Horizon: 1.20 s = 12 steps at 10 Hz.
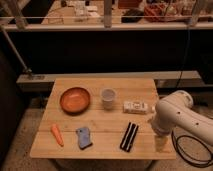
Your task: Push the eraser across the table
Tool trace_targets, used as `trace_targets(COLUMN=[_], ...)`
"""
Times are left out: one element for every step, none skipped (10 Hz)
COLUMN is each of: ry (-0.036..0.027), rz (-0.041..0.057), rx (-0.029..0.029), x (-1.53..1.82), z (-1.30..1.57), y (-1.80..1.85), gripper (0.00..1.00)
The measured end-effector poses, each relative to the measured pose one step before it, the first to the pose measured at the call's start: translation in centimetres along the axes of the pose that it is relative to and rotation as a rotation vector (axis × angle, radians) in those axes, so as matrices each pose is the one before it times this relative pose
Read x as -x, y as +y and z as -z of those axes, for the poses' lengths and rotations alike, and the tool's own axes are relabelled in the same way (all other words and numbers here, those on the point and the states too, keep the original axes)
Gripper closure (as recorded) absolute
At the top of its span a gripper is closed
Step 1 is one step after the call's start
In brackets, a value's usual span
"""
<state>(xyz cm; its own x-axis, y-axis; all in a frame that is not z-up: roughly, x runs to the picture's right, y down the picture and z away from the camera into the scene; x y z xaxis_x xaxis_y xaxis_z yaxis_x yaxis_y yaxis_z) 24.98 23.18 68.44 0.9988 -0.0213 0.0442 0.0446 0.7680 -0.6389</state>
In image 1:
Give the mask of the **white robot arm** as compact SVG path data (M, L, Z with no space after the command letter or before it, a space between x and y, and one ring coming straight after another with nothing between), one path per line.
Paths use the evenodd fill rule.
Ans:
M156 114L151 120L153 131L164 137L178 126L213 146L213 120L194 112L193 104L192 96L183 90L158 100L155 106Z

